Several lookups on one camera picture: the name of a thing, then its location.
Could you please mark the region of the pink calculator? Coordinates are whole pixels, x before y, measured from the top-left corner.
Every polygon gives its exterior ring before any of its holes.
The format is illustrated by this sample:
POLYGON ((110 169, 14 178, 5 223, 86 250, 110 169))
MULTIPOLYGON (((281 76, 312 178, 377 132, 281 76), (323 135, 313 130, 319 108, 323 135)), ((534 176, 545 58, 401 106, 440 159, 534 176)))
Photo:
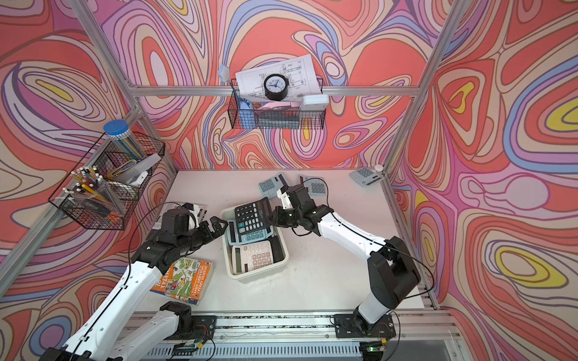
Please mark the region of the pink calculator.
POLYGON ((240 275, 273 264, 269 240, 232 247, 233 274, 240 275))

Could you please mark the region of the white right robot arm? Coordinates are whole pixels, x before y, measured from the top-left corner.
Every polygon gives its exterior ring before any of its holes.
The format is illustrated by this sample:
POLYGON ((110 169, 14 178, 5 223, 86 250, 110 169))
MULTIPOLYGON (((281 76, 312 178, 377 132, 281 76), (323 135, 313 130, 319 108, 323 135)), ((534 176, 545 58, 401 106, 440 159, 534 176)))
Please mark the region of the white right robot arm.
POLYGON ((353 323, 366 332, 418 286, 421 275, 406 243, 395 236, 375 236, 356 227, 327 205, 275 209, 267 216, 274 226, 298 227, 329 239, 367 262, 370 293, 353 311, 353 323))

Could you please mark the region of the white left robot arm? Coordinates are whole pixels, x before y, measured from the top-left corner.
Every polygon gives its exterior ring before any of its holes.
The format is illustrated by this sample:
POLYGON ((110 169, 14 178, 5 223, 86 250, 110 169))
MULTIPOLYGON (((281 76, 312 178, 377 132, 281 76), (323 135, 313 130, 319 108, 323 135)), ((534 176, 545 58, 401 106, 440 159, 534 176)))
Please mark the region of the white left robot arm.
POLYGON ((50 347, 42 360, 140 360, 161 341, 188 336, 197 325, 189 305, 169 301, 128 337, 119 339, 153 286, 170 266, 189 252, 198 251, 225 235, 228 223, 212 217, 195 227, 187 209, 176 208, 162 216, 161 228, 129 257, 126 271, 89 320, 59 348, 50 347))

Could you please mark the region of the small blue calculator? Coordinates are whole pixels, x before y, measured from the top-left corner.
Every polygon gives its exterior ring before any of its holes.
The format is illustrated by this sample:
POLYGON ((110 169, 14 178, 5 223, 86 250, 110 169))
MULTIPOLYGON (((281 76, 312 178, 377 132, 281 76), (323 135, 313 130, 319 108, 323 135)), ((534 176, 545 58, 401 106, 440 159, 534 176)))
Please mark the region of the small blue calculator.
POLYGON ((240 236, 239 233, 236 231, 235 220, 228 220, 227 222, 229 224, 229 226, 227 227, 227 229, 229 230, 229 234, 226 236, 226 240, 228 245, 230 246, 247 245, 254 242, 261 242, 269 239, 274 234, 273 228, 271 226, 268 226, 263 230, 254 231, 251 233, 247 233, 246 235, 240 236))

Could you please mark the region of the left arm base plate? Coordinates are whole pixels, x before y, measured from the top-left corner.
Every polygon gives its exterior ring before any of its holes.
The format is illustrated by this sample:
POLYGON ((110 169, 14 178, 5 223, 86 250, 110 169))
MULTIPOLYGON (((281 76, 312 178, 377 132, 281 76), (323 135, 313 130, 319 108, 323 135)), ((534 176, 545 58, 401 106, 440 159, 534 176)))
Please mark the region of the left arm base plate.
POLYGON ((185 323, 179 322, 178 329, 164 341, 191 340, 194 338, 214 338, 217 317, 212 315, 197 315, 185 318, 185 323))

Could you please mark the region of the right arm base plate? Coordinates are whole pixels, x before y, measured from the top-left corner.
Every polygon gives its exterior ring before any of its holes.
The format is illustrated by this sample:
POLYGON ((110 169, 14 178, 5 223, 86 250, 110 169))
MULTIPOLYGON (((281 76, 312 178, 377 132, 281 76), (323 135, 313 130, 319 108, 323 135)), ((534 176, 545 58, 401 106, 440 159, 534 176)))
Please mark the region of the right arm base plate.
POLYGON ((337 338, 379 338, 389 341, 397 336, 391 314, 383 315, 376 323, 367 323, 354 314, 334 314, 329 317, 337 338))

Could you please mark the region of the cream plastic storage box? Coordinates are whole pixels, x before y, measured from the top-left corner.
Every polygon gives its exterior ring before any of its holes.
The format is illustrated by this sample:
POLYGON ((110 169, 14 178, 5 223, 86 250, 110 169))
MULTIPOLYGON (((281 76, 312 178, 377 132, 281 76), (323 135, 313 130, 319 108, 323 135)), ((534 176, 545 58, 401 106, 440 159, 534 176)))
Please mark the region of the cream plastic storage box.
POLYGON ((290 256, 281 231, 270 227, 268 238, 242 244, 235 230, 234 208, 226 208, 221 217, 228 222, 221 237, 227 275, 234 281, 248 283, 281 272, 290 256))

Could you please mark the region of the black calculator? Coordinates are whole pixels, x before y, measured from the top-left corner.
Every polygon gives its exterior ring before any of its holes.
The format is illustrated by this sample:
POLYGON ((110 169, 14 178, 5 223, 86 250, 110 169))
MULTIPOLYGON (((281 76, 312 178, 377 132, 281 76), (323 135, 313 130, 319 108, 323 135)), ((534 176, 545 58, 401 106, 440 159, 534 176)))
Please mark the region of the black calculator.
POLYGON ((271 205, 268 198, 250 202, 234 208, 236 230, 240 236, 266 230, 270 226, 268 215, 271 205))

